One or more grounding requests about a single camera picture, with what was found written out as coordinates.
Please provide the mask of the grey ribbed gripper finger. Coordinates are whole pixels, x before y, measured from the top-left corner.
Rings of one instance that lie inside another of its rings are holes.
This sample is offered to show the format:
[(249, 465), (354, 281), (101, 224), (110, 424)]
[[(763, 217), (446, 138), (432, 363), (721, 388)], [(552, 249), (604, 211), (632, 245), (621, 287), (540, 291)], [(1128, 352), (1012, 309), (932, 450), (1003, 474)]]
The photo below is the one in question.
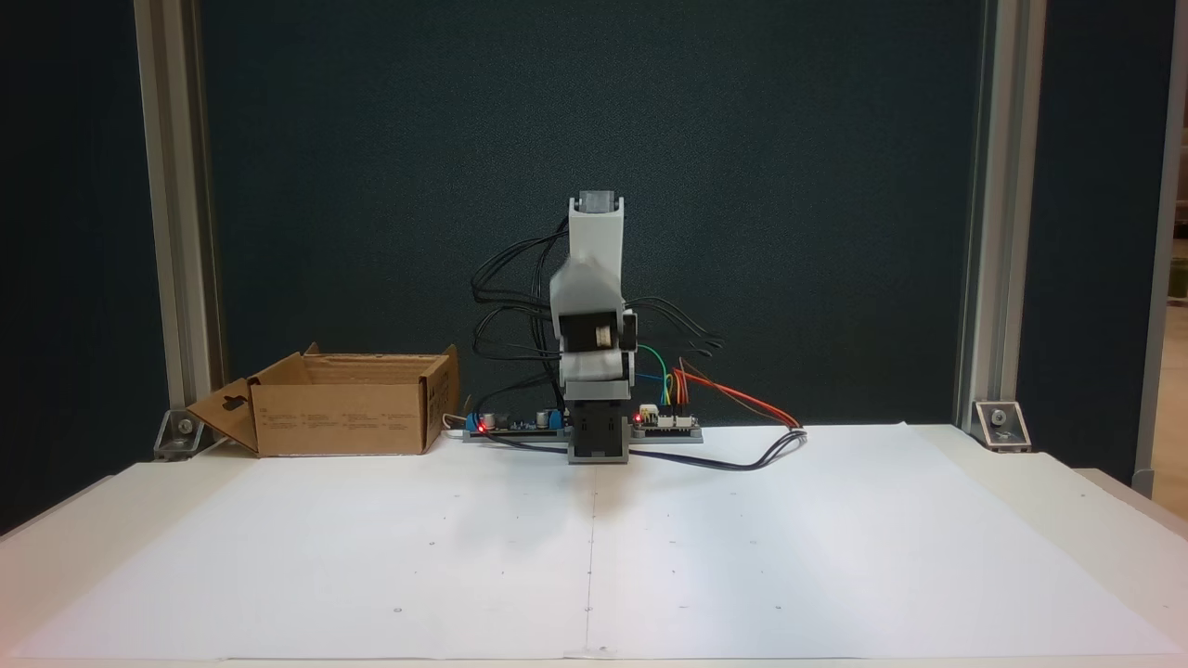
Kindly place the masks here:
[(598, 261), (569, 258), (549, 282), (552, 321), (623, 311), (621, 278)]

